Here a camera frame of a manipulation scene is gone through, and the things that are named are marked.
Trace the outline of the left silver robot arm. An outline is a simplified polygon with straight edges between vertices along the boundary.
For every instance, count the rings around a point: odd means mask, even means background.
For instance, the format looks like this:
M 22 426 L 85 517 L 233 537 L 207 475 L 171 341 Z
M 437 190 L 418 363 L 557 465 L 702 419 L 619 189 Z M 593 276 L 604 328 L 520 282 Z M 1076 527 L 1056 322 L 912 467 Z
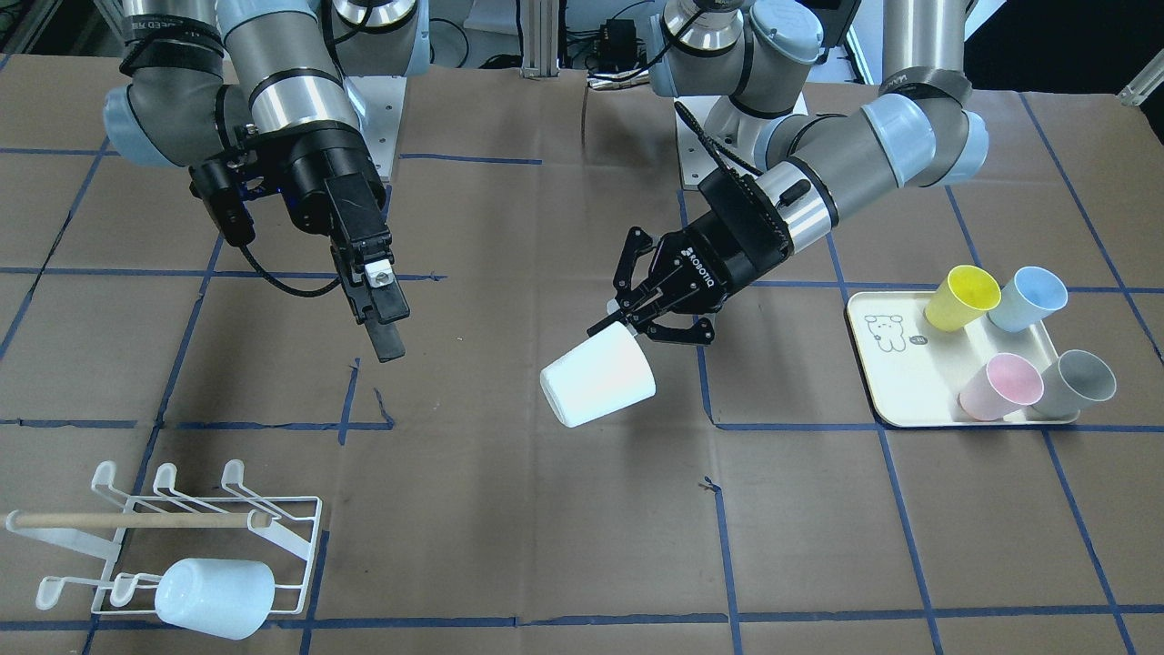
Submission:
M 712 161 L 709 204 L 677 232 L 629 229 L 597 336 L 707 346 L 711 315 L 796 252 L 890 191 L 968 181 L 986 161 L 984 120 L 966 111 L 963 71 L 972 1 L 888 1 L 883 80 L 849 115 L 797 102 L 826 54 L 826 30 L 799 1 L 669 1 L 650 21 L 651 85 Z M 680 100 L 715 97 L 707 120 Z

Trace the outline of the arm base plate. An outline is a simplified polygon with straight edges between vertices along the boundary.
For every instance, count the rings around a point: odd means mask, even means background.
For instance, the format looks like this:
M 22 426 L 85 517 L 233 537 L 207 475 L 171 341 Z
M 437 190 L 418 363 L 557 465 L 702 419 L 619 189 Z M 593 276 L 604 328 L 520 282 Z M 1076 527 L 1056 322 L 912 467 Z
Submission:
M 775 119 L 750 116 L 728 97 L 686 97 L 679 98 L 677 104 L 684 106 L 707 137 L 724 147 L 718 156 L 737 173 L 744 173 L 747 165 L 757 168 L 760 175 L 775 166 L 788 154 L 794 128 L 805 124 L 803 116 L 808 114 L 803 93 L 799 93 L 783 116 Z M 675 119 L 675 128 L 681 187 L 695 191 L 717 165 L 681 116 Z
M 406 77 L 349 77 L 346 91 L 360 116 L 367 152 L 381 181 L 389 183 L 396 162 L 396 141 L 405 107 Z

